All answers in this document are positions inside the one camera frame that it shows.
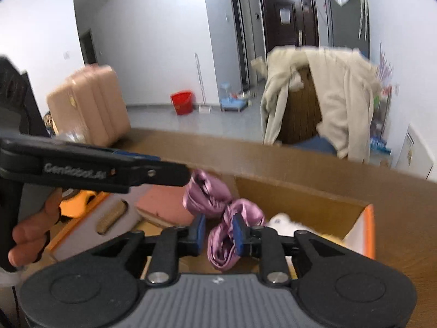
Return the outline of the person's left hand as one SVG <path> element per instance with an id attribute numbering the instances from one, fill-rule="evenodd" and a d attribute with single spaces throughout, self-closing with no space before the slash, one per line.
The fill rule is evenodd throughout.
<path id="1" fill-rule="evenodd" d="M 8 253 L 14 267 L 23 267 L 37 262 L 50 242 L 50 229 L 61 216 L 61 188 L 56 189 L 45 201 L 43 208 L 26 218 L 13 229 L 16 245 Z"/>

